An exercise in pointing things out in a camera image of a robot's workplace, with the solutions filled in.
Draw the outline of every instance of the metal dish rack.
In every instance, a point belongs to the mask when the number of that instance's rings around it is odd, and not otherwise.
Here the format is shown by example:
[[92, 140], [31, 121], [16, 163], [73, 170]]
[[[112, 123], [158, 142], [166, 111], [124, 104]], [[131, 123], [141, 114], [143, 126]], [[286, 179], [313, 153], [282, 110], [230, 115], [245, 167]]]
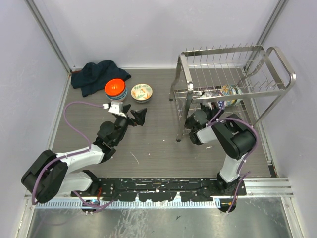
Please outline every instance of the metal dish rack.
[[[284, 66], [289, 80], [285, 83], [274, 68], [269, 56], [274, 51]], [[181, 71], [184, 72], [185, 83], [178, 85]], [[180, 120], [176, 140], [179, 142], [184, 133], [185, 121], [200, 103], [239, 100], [234, 106], [225, 108], [223, 117], [236, 113], [241, 119], [253, 126], [259, 123], [276, 106], [284, 95], [293, 87], [296, 74], [278, 47], [270, 47], [267, 51], [261, 45], [241, 46], [219, 49], [191, 50], [182, 52], [178, 57], [176, 77], [170, 89], [169, 100], [175, 98]], [[222, 87], [231, 85], [239, 88], [242, 94], [227, 96], [211, 96], [201, 99], [206, 92], [217, 93]], [[254, 104], [254, 98], [276, 96], [272, 103], [257, 116], [250, 115], [246, 105]]]

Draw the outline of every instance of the white wall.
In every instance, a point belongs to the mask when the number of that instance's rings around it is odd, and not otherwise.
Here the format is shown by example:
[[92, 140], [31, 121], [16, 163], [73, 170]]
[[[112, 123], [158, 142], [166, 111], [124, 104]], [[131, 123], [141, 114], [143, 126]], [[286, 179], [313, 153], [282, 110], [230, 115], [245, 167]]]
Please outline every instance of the white wall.
[[256, 43], [277, 0], [35, 0], [69, 65], [171, 67], [188, 49]]
[[295, 86], [264, 122], [277, 169], [289, 177], [312, 238], [317, 234], [316, 12], [315, 0], [289, 1], [265, 42], [266, 48], [279, 46], [297, 74]]
[[0, 2], [0, 237], [13, 237], [22, 175], [46, 149], [67, 73], [24, 1]]

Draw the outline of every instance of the black mounting plate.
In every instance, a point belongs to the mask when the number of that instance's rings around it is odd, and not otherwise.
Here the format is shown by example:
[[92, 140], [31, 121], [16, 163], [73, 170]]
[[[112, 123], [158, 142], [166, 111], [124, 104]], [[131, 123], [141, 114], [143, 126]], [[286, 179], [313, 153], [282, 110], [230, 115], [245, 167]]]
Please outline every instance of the black mounting plate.
[[[152, 200], [162, 202], [174, 200], [177, 192], [182, 202], [213, 201], [213, 196], [232, 196], [216, 188], [216, 178], [97, 178], [104, 201], [120, 200], [135, 201], [138, 194], [140, 201]], [[238, 195], [246, 195], [244, 182], [238, 190]], [[81, 192], [82, 197], [97, 196]]]

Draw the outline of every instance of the scratch mark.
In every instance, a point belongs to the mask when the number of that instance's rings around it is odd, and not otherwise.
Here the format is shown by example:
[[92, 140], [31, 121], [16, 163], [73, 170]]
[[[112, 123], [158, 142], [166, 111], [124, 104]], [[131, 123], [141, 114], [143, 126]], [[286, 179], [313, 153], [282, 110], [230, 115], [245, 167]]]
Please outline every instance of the scratch mark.
[[138, 162], [138, 164], [140, 164], [139, 163], [139, 161], [138, 161], [138, 159], [137, 159], [137, 157], [135, 157], [135, 155], [130, 151], [130, 153], [131, 153], [131, 155], [134, 157], [134, 159]]

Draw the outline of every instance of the cloth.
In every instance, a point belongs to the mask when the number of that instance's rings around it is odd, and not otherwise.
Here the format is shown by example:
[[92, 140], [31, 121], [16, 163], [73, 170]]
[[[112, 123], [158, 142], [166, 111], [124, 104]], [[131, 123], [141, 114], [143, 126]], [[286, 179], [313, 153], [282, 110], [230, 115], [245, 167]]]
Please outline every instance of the cloth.
[[98, 64], [87, 63], [79, 73], [72, 74], [70, 83], [73, 88], [81, 88], [83, 97], [87, 97], [104, 89], [105, 85], [114, 78], [126, 81], [131, 75], [118, 68], [113, 61], [104, 60]]

